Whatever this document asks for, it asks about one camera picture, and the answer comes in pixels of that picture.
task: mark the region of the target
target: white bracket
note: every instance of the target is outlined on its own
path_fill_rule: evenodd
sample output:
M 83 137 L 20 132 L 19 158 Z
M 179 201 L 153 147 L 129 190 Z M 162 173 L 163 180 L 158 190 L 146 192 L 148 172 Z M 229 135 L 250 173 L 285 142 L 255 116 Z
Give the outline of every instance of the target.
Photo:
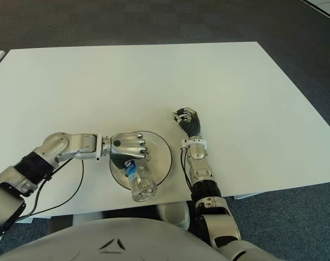
M 102 156 L 102 135 L 101 133 L 97 133 L 96 139 L 96 161 L 99 162 Z
M 192 140 L 182 140 L 182 149 L 183 151 L 186 151 L 190 145 L 192 144 L 200 144 L 204 147 L 205 150 L 207 150 L 207 142 L 203 139 L 192 139 Z

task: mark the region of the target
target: silver robot hand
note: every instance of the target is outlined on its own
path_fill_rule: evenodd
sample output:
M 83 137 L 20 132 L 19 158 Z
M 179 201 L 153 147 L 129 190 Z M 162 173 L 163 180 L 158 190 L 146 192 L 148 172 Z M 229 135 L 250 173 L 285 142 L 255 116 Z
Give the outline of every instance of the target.
M 119 169 L 130 159 L 144 159 L 147 150 L 141 133 L 120 133 L 110 139 L 110 159 Z

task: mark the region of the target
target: plastic bottle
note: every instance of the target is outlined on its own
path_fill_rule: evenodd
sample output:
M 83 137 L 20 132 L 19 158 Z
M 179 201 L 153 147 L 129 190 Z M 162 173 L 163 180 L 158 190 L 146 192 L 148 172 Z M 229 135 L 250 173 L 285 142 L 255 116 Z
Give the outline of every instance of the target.
M 157 185 L 148 168 L 147 160 L 128 160 L 125 162 L 125 168 L 134 201 L 147 201 L 156 194 Z

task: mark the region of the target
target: round plate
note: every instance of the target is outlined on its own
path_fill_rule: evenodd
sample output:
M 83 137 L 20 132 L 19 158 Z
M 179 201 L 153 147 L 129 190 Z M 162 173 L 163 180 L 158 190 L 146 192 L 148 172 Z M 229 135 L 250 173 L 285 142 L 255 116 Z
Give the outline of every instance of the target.
M 153 175 L 157 185 L 159 185 L 170 173 L 172 166 L 172 153 L 167 142 L 158 134 L 147 131 L 140 131 L 143 134 L 145 145 L 150 153 L 151 160 L 148 161 L 148 167 Z M 109 160 L 110 172 L 116 182 L 126 189 L 130 189 L 130 183 L 114 163 Z

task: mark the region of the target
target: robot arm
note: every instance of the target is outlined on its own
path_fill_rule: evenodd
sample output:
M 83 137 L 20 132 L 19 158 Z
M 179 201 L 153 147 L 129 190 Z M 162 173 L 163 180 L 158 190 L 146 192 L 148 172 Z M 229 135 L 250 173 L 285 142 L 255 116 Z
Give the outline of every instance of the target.
M 173 117 L 189 138 L 182 140 L 182 150 L 190 167 L 191 198 L 201 239 L 231 261 L 280 260 L 241 240 L 237 224 L 208 165 L 207 142 L 201 138 L 197 113 L 183 108 L 173 113 Z
M 72 158 L 94 159 L 110 155 L 115 165 L 131 158 L 145 157 L 145 140 L 140 133 L 100 134 L 54 133 L 15 166 L 0 173 L 0 236 L 24 211 L 22 196 L 30 196 L 44 179 L 50 179 L 59 162 Z

